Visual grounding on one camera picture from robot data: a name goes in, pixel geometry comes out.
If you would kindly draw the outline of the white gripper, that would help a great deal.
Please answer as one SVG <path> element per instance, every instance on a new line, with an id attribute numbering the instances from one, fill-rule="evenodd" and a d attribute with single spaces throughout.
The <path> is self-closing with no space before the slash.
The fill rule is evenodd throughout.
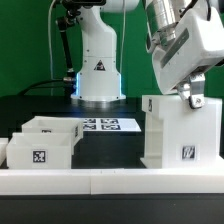
<path id="1" fill-rule="evenodd" d="M 152 64 L 163 94 L 176 87 L 182 100 L 189 98 L 192 109 L 204 106 L 205 73 L 224 59 L 224 27 L 216 9 L 211 18 L 197 9 L 189 10 L 176 26 L 176 39 L 167 50 L 157 46 Z M 189 77 L 189 84 L 183 81 Z"/>

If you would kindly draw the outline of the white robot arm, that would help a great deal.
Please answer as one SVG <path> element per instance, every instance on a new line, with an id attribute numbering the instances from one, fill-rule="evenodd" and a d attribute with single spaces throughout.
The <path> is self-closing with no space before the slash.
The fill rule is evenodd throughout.
<path id="1" fill-rule="evenodd" d="M 146 50 L 162 94 L 177 93 L 190 107 L 205 104 L 205 73 L 224 64 L 224 0 L 61 0 L 65 25 L 82 31 L 83 64 L 74 99 L 86 102 L 123 100 L 116 69 L 115 31 L 102 12 L 127 12 L 142 4 L 146 14 Z"/>

